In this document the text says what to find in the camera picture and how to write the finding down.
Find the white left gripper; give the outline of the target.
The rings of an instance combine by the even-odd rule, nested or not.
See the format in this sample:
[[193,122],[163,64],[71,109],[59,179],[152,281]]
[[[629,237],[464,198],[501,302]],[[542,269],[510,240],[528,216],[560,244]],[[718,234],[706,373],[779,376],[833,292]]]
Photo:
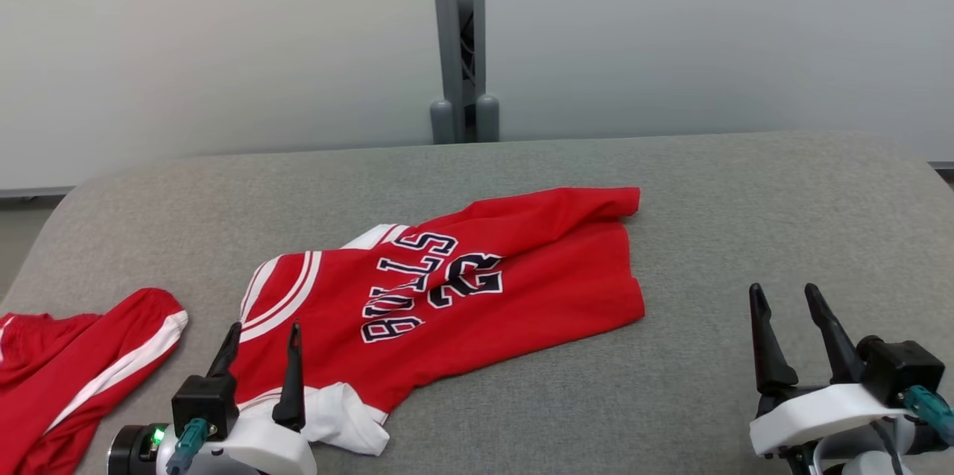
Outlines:
[[[231,324],[217,355],[206,373],[209,379],[225,377],[238,355],[240,321]],[[158,442],[157,475],[317,475],[317,464],[309,441],[300,434],[306,426],[303,354],[300,323],[291,325],[287,365],[282,392],[270,418],[239,416],[223,441],[211,438],[201,447],[191,447],[184,457],[177,455],[180,434],[170,424]]]

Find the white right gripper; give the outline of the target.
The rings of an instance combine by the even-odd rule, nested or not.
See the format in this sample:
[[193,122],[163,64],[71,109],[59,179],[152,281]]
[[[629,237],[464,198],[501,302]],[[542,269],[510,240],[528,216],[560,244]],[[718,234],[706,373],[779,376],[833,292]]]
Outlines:
[[820,329],[834,386],[797,388],[797,372],[787,363],[772,327],[772,309],[763,288],[749,288],[754,377],[760,393],[749,438],[758,456],[777,454],[848,433],[887,418],[887,431],[902,455],[915,455],[917,425],[910,412],[880,403],[858,384],[865,364],[837,315],[813,283],[804,288],[813,323]]

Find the red shorts with white stripe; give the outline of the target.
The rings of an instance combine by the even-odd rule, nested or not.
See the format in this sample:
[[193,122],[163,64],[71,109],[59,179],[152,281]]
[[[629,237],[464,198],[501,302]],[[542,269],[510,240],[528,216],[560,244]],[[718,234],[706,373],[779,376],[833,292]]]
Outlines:
[[174,352],[189,322],[164,289],[102,313],[0,317],[0,475],[75,475],[100,421]]

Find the red Bulls 23 jersey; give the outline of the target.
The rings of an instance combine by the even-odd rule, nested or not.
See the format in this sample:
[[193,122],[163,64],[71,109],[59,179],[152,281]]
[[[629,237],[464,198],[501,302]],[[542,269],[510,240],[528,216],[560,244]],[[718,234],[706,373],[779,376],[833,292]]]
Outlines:
[[386,418],[414,390],[640,320],[622,222],[640,194],[558,187],[484,199],[262,263],[241,302],[230,368],[238,409],[271,417],[299,324],[301,434],[378,456]]

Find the grey metal partition post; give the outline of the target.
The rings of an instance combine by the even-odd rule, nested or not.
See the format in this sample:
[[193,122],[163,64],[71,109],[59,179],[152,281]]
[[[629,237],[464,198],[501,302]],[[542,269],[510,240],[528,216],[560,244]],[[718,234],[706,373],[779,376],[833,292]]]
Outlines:
[[436,143],[497,142],[499,101],[487,91],[486,0],[434,0],[443,94],[430,104]]

